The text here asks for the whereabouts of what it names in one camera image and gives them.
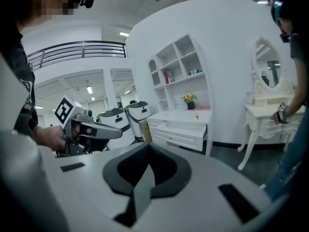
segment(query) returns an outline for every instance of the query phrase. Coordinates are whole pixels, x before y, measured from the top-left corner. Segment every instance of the cardboard box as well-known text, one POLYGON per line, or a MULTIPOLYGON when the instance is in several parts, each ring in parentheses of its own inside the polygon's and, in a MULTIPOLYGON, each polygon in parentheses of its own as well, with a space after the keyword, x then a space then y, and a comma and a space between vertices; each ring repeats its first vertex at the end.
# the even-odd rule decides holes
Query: cardboard box
POLYGON ((153 140, 151 138, 151 134, 150 134, 150 130, 149 130, 149 126, 148 126, 148 122, 147 119, 143 119, 139 122, 140 124, 140 131, 141 131, 141 135, 143 137, 143 140, 147 143, 152 143, 153 140))

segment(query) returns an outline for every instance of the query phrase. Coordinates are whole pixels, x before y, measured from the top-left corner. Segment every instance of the balcony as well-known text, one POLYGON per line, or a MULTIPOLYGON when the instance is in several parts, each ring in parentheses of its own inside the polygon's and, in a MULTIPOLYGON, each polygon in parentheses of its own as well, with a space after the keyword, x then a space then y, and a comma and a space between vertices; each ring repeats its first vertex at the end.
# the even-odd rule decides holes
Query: balcony
POLYGON ((110 41, 70 42, 32 53, 28 55, 28 60, 35 71, 51 64, 91 57, 127 58, 126 45, 110 41))

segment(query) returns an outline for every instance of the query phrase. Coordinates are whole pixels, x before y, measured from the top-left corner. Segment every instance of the oval mirror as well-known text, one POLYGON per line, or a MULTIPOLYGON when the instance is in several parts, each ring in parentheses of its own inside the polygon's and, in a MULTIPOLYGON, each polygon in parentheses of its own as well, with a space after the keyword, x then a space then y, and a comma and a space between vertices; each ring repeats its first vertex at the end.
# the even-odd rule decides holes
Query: oval mirror
POLYGON ((274 88, 279 83, 281 77, 278 53, 270 45, 259 44, 256 47, 255 59, 258 76, 262 78, 268 87, 274 88))

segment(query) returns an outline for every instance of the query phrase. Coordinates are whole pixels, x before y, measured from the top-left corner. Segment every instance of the white cabinet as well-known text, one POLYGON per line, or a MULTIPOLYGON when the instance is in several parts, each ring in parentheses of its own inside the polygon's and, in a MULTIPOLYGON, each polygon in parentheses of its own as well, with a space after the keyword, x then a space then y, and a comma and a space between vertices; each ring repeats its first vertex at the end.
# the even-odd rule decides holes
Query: white cabinet
POLYGON ((190 34, 171 42, 147 62, 159 113, 147 119, 152 140, 210 155, 213 134, 210 79, 197 43, 190 34), (195 111, 187 111, 182 95, 195 94, 195 111))
POLYGON ((171 143, 202 151, 203 142, 207 136, 207 118, 204 118, 204 121, 193 121, 193 115, 188 114, 190 112, 177 111, 175 113, 159 113, 147 118, 153 142, 165 145, 171 143), (165 119, 152 118, 159 116, 165 119))

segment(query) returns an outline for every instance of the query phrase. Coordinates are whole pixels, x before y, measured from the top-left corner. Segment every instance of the curved table leg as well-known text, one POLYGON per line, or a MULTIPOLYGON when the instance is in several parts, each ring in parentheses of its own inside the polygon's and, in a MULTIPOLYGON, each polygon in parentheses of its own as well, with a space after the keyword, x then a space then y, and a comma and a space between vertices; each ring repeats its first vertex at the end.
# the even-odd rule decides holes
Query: curved table leg
POLYGON ((249 156, 251 155, 251 152, 252 152, 253 146, 255 144, 255 141, 256 141, 257 137, 259 136, 259 131, 260 130, 256 130, 256 131, 252 131, 251 132, 245 157, 242 160, 241 164, 238 166, 238 170, 239 171, 241 171, 243 169, 243 167, 246 165, 246 163, 247 163, 247 161, 249 159, 249 156))
POLYGON ((243 139, 242 145, 240 147, 238 147, 238 149, 237 149, 238 152, 241 152, 244 149, 245 145, 246 145, 246 140, 247 140, 247 136, 248 136, 248 128, 246 128, 246 127, 249 127, 249 125, 246 124, 245 127, 244 127, 245 135, 244 135, 244 139, 243 139))

